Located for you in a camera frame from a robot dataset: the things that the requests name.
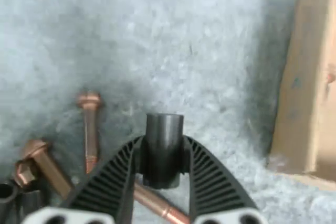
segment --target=gray felt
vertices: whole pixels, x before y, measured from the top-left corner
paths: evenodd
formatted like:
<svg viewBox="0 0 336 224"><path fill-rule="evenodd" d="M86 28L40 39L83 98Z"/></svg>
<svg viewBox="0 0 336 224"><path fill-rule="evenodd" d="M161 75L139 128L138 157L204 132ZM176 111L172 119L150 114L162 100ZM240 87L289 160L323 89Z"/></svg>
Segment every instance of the gray felt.
<svg viewBox="0 0 336 224"><path fill-rule="evenodd" d="M297 0L0 0L1 171L31 137L54 144L76 183L76 95L101 92L102 155L144 133L146 112L184 133L244 185L271 224L335 223L336 193L264 168ZM163 194L188 210L188 177ZM134 223L165 223L135 203Z"/></svg>

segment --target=gray fabric surface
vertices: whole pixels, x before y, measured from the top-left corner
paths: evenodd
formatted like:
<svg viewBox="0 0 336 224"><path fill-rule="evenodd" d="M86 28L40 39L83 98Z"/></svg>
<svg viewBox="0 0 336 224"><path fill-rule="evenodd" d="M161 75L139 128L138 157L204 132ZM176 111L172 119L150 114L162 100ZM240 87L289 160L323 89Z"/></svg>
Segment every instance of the gray fabric surface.
<svg viewBox="0 0 336 224"><path fill-rule="evenodd" d="M335 223L336 193L264 169L296 0L0 0L2 176L46 137L83 176L82 89L101 92L103 156L145 113L185 115L185 134L244 185L270 223ZM188 177L167 198L188 209ZM134 223L165 223L135 203Z"/></svg>

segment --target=black tube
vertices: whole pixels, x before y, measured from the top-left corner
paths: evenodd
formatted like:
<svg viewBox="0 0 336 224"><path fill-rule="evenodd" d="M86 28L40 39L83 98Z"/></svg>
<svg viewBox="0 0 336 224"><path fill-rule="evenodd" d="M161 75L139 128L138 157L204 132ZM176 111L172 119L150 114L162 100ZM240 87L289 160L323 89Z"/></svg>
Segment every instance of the black tube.
<svg viewBox="0 0 336 224"><path fill-rule="evenodd" d="M40 190L24 191L18 200L18 218L20 223L32 212L45 206L44 198Z"/></svg>
<svg viewBox="0 0 336 224"><path fill-rule="evenodd" d="M8 212L17 196L18 188L10 180L0 183L0 223L6 222Z"/></svg>
<svg viewBox="0 0 336 224"><path fill-rule="evenodd" d="M155 189L179 186L182 169L183 116L148 114L144 137L143 183Z"/></svg>

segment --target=copper bolt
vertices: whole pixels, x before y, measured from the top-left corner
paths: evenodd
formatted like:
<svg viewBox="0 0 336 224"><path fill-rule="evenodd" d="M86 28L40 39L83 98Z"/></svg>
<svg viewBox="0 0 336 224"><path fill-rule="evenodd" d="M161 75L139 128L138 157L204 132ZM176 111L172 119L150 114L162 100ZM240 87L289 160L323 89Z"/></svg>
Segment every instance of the copper bolt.
<svg viewBox="0 0 336 224"><path fill-rule="evenodd" d="M72 190L71 182L59 169L48 154L48 144L40 139L29 140L23 149L24 159L32 158L41 172L46 176L56 192L65 199Z"/></svg>
<svg viewBox="0 0 336 224"><path fill-rule="evenodd" d="M98 161L97 109L101 104L100 95L88 92L78 97L78 106L83 108L85 130L86 173L90 173Z"/></svg>
<svg viewBox="0 0 336 224"><path fill-rule="evenodd" d="M14 181L21 187L29 186L38 178L38 170L32 159L19 160L15 163Z"/></svg>
<svg viewBox="0 0 336 224"><path fill-rule="evenodd" d="M142 205L149 208L155 214L174 224L189 224L189 217L171 206L167 201L161 199L150 190L141 186L138 182L134 184L134 198Z"/></svg>

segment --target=hex bolt head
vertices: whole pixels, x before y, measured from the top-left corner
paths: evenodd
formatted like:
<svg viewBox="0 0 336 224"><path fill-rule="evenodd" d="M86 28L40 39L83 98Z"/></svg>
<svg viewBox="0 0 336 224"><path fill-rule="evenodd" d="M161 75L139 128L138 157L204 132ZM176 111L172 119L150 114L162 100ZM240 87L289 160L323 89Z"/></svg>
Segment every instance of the hex bolt head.
<svg viewBox="0 0 336 224"><path fill-rule="evenodd" d="M101 104L99 93L93 91L82 93L77 99L77 105L83 109L97 109Z"/></svg>
<svg viewBox="0 0 336 224"><path fill-rule="evenodd" d="M34 161L30 159L19 160L15 163L14 181L21 188L29 186L39 177L38 169Z"/></svg>
<svg viewBox="0 0 336 224"><path fill-rule="evenodd" d="M23 159L34 158L34 156L40 154L41 152L47 152L48 143L40 139L31 139L26 143L23 151Z"/></svg>

